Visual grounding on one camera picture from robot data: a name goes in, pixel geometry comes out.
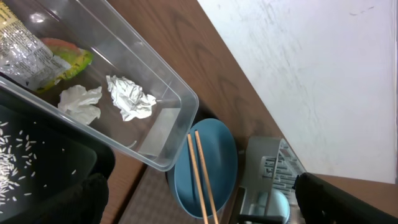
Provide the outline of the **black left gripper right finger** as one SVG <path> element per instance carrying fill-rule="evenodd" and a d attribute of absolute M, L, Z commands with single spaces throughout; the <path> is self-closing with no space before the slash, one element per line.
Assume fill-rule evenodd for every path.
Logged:
<path fill-rule="evenodd" d="M 306 224 L 397 224 L 397 218 L 305 172 L 298 175 L 295 197 Z"/>

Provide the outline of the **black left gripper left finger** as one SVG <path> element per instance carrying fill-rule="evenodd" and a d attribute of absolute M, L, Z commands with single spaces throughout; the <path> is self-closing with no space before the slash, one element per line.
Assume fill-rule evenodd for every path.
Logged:
<path fill-rule="evenodd" d="M 107 179 L 96 173 L 1 224 L 99 224 L 108 198 Z"/>

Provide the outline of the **light blue plastic cup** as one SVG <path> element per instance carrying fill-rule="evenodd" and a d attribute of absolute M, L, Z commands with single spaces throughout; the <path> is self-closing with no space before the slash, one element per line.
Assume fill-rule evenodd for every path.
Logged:
<path fill-rule="evenodd" d="M 257 200 L 257 215 L 282 217 L 283 224 L 287 223 L 290 217 L 290 207 L 287 197 L 279 190 L 271 190 L 271 201 L 267 205 L 268 193 L 259 193 Z"/>

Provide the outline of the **small white tissue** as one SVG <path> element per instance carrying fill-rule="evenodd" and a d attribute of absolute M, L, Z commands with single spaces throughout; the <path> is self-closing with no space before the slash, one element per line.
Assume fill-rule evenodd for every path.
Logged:
<path fill-rule="evenodd" d="M 101 110 L 96 106 L 101 97 L 101 86 L 87 90 L 81 85 L 75 85 L 61 92 L 57 108 L 80 123 L 89 125 L 101 116 Z"/>

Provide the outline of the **wooden chopstick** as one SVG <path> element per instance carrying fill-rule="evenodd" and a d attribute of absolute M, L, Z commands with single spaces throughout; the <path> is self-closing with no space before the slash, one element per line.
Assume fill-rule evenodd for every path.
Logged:
<path fill-rule="evenodd" d="M 202 144 L 201 144 L 201 139 L 200 139 L 200 135 L 199 135 L 198 131 L 195 131 L 195 138 L 196 138 L 196 142 L 197 142 L 198 152 L 199 152 L 199 155 L 200 155 L 200 160 L 201 160 L 201 166 L 202 166 L 202 169 L 203 169 L 203 174 L 205 176 L 205 182 L 206 182 L 206 187 L 207 187 L 207 191 L 208 191 L 209 201 L 210 201 L 210 205 L 211 205 L 211 211 L 212 211 L 212 214 L 213 214 L 213 218 L 214 218 L 215 224 L 219 224 L 217 211 L 216 211 L 216 207 L 215 207 L 215 202 L 214 202 L 214 198 L 213 198 L 213 192 L 212 192 L 212 189 L 211 189 L 210 179 L 209 179 L 209 175 L 208 175 L 208 171 L 207 171 L 207 167 L 206 167 L 205 156 L 204 156 L 204 153 L 203 153 L 203 147 L 202 147 Z"/>
<path fill-rule="evenodd" d="M 198 195 L 199 195 L 199 199 L 200 199 L 200 206 L 201 206 L 203 222 L 204 222 L 204 224 L 208 224 L 208 215 L 206 212 L 205 201 L 204 201 L 204 197 L 203 197 L 203 191 L 202 191 L 201 182 L 200 182 L 200 175 L 199 175 L 199 171 L 198 171 L 198 165 L 197 165 L 197 160 L 195 157 L 191 134 L 187 135 L 187 141 L 188 141 L 188 148 L 190 151 L 190 157 L 192 160 L 192 166 L 193 166 L 193 170 L 194 170 L 194 174 L 195 174 L 195 182 L 196 182 L 196 186 L 198 189 Z"/>

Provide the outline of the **dark blue plate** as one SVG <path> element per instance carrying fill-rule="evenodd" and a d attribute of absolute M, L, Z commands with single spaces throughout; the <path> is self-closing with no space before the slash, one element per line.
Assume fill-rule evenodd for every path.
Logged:
<path fill-rule="evenodd" d="M 198 131 L 200 136 L 216 211 L 225 206 L 233 192 L 238 174 L 238 154 L 233 135 L 220 120 L 213 118 L 203 119 L 190 129 L 206 213 L 208 217 L 211 217 L 211 204 L 206 189 L 205 177 L 201 169 L 195 131 Z M 167 181 L 169 189 L 178 204 L 190 216 L 202 219 L 200 196 L 187 141 L 184 142 L 174 167 L 167 172 Z"/>

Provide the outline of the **yellow green snack wrapper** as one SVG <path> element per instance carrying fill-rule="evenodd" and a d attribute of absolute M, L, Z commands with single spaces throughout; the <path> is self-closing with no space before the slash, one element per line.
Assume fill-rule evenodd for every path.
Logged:
<path fill-rule="evenodd" d="M 93 54 L 73 43 L 37 38 L 1 1 L 1 73 L 33 91 L 44 91 L 83 71 Z"/>

